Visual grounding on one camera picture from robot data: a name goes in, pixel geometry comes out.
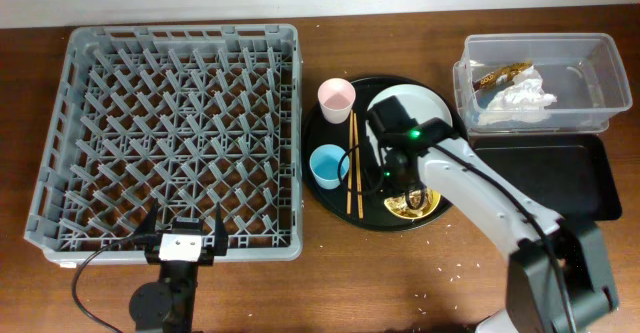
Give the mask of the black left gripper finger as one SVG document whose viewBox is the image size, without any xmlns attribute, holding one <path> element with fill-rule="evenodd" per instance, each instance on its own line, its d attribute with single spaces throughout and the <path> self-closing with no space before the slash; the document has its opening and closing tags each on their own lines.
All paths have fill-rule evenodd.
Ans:
<svg viewBox="0 0 640 333">
<path fill-rule="evenodd" d="M 136 245 L 150 245 L 156 241 L 156 221 L 158 209 L 158 200 L 154 199 L 150 210 L 134 231 L 133 238 Z"/>
<path fill-rule="evenodd" d="M 228 250 L 229 236 L 222 218 L 220 203 L 215 206 L 214 255 L 225 256 Z"/>
</svg>

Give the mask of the yellow bowl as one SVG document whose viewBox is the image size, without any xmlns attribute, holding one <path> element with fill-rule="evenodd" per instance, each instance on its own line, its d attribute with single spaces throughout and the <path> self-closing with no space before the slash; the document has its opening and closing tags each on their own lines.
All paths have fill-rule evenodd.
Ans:
<svg viewBox="0 0 640 333">
<path fill-rule="evenodd" d="M 441 194 L 432 189 L 414 190 L 409 193 L 409 200 L 405 196 L 389 197 L 383 203 L 394 216 L 416 220 L 425 218 L 433 213 L 441 200 Z"/>
</svg>

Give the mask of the blue plastic cup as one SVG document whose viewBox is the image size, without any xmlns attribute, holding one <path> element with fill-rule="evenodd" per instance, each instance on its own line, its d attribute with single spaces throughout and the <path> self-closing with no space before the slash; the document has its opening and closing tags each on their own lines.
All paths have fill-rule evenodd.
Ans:
<svg viewBox="0 0 640 333">
<path fill-rule="evenodd" d="M 325 144 L 316 148 L 309 159 L 309 167 L 315 182 L 323 189 L 333 190 L 339 187 L 350 168 L 348 157 L 343 158 L 345 150 L 334 144 Z"/>
</svg>

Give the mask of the pink plastic cup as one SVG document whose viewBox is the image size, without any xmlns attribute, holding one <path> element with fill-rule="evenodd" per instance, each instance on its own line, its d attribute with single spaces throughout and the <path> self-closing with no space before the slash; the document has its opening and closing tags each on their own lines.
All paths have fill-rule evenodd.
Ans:
<svg viewBox="0 0 640 333">
<path fill-rule="evenodd" d="M 325 120 L 331 124 L 340 124 L 349 117 L 356 91 L 349 81 L 331 78 L 320 85 L 317 96 Z"/>
</svg>

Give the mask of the white paper napkin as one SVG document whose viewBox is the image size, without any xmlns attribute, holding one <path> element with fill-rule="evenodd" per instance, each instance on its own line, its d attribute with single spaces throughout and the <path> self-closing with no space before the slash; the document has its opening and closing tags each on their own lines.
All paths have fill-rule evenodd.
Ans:
<svg viewBox="0 0 640 333">
<path fill-rule="evenodd" d="M 557 97 L 544 92 L 543 78 L 534 66 L 518 73 L 512 82 L 499 91 L 479 114 L 479 125 L 510 121 L 537 123 L 550 116 L 545 109 L 556 103 Z"/>
</svg>

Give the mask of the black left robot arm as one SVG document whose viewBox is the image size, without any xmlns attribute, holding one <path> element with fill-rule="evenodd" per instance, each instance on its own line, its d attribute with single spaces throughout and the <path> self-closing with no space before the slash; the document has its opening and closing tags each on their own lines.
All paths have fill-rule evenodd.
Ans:
<svg viewBox="0 0 640 333">
<path fill-rule="evenodd" d="M 154 203 L 134 231 L 144 247 L 146 262 L 159 267 L 159 278 L 139 287 L 129 302 L 137 332 L 190 332 L 194 315 L 198 270 L 227 254 L 229 235 L 221 207 L 216 205 L 214 243 L 203 244 L 204 223 L 178 218 L 171 227 L 156 228 L 159 204 Z"/>
</svg>

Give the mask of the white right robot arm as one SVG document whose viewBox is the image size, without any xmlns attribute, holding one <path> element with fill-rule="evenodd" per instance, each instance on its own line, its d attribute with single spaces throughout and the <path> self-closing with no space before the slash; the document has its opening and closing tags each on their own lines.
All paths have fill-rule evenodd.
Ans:
<svg viewBox="0 0 640 333">
<path fill-rule="evenodd" d="M 434 118 L 376 134 L 387 177 L 442 194 L 508 263 L 505 306 L 478 332 L 582 332 L 615 312 L 619 296 L 603 235 L 529 198 Z"/>
</svg>

